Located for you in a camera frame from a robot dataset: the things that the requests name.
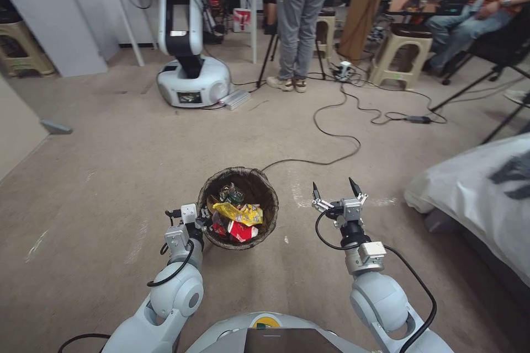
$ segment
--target bed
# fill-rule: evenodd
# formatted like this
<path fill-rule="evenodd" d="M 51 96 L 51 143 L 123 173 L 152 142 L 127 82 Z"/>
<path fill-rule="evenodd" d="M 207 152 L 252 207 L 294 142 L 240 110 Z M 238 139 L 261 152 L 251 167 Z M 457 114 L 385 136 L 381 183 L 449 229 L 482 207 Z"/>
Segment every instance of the bed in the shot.
<path fill-rule="evenodd" d="M 530 313 L 530 133 L 490 142 L 414 178 L 405 200 L 433 233 L 462 232 Z"/>

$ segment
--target wall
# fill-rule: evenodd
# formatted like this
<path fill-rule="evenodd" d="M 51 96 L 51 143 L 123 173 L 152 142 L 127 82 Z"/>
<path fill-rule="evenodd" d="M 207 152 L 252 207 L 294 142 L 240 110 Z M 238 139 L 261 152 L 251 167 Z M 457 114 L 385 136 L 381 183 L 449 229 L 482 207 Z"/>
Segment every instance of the wall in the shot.
<path fill-rule="evenodd" d="M 132 0 L 137 5 L 146 6 L 149 4 L 149 0 Z M 118 0 L 102 0 L 103 7 L 107 11 L 107 16 L 110 25 L 114 31 L 114 35 L 119 43 L 130 43 L 130 40 L 125 31 L 125 26 L 121 19 L 119 11 Z M 141 10 L 132 5 L 129 0 L 123 0 L 125 6 L 125 12 L 129 17 L 129 22 L 136 37 L 136 41 L 139 43 L 151 43 L 151 35 L 149 28 L 153 32 L 158 31 L 158 0 L 152 0 L 152 6 L 147 10 Z M 144 12 L 149 19 L 150 26 L 147 24 Z"/>
<path fill-rule="evenodd" d="M 76 0 L 11 0 L 62 76 L 107 71 Z"/>
<path fill-rule="evenodd" d="M 0 75 L 0 180 L 47 135 L 37 115 Z"/>

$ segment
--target mesh trash bin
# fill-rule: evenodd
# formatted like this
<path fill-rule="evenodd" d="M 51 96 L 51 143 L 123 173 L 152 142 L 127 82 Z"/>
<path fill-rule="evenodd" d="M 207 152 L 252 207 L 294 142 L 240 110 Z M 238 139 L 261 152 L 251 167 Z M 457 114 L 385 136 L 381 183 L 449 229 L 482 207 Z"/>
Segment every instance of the mesh trash bin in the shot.
<path fill-rule="evenodd" d="M 263 210 L 263 223 L 257 225 L 258 235 L 249 241 L 240 243 L 230 241 L 208 229 L 205 234 L 208 239 L 221 248 L 244 250 L 260 244 L 272 233 L 276 227 L 278 216 L 278 196 L 269 183 L 267 177 L 255 168 L 231 167 L 226 168 L 209 178 L 200 190 L 197 200 L 198 208 L 206 205 L 209 195 L 218 196 L 219 191 L 225 185 L 234 183 L 245 193 L 245 202 L 248 204 L 259 204 Z"/>

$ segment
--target white bedsheet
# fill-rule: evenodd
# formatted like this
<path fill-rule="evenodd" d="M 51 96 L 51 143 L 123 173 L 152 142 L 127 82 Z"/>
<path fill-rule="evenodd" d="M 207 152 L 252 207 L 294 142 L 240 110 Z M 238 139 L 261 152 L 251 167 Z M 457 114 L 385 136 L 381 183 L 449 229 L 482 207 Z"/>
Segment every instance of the white bedsheet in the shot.
<path fill-rule="evenodd" d="M 530 133 L 490 142 L 425 170 L 407 186 L 405 200 L 422 213 L 435 207 L 482 240 L 530 286 L 530 199 L 511 192 L 530 184 L 494 184 L 490 176 L 530 150 Z"/>

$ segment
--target wristwatch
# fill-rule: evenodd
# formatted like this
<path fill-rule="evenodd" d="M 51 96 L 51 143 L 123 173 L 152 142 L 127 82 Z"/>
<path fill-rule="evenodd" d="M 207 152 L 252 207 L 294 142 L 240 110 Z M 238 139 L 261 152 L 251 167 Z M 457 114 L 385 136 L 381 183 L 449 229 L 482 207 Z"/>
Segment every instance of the wristwatch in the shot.
<path fill-rule="evenodd" d="M 501 3 L 501 7 L 509 7 L 512 5 L 511 0 L 501 0 L 500 3 Z"/>

